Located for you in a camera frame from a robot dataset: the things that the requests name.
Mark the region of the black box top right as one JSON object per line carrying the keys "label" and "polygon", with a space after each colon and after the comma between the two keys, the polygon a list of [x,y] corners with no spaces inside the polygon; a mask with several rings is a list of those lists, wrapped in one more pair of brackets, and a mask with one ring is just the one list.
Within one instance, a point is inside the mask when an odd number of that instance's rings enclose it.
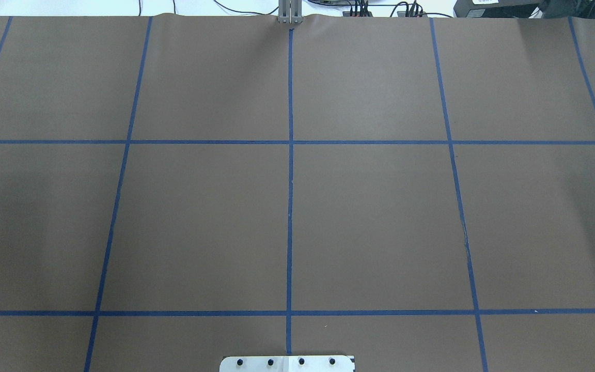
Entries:
{"label": "black box top right", "polygon": [[458,18],[518,18],[541,14],[544,19],[595,19],[595,1],[456,1]]}

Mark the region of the grey aluminium frame post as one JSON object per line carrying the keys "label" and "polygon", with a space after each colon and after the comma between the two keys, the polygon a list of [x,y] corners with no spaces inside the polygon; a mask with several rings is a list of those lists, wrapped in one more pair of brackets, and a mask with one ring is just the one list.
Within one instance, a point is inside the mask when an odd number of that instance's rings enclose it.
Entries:
{"label": "grey aluminium frame post", "polygon": [[304,21],[301,0],[279,0],[278,22],[281,24],[300,24]]}

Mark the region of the white metal mount plate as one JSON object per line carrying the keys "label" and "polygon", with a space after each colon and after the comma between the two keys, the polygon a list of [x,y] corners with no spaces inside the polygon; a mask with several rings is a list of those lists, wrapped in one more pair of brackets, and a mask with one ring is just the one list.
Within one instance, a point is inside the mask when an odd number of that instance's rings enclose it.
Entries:
{"label": "white metal mount plate", "polygon": [[223,358],[220,371],[355,371],[354,356],[275,355]]}

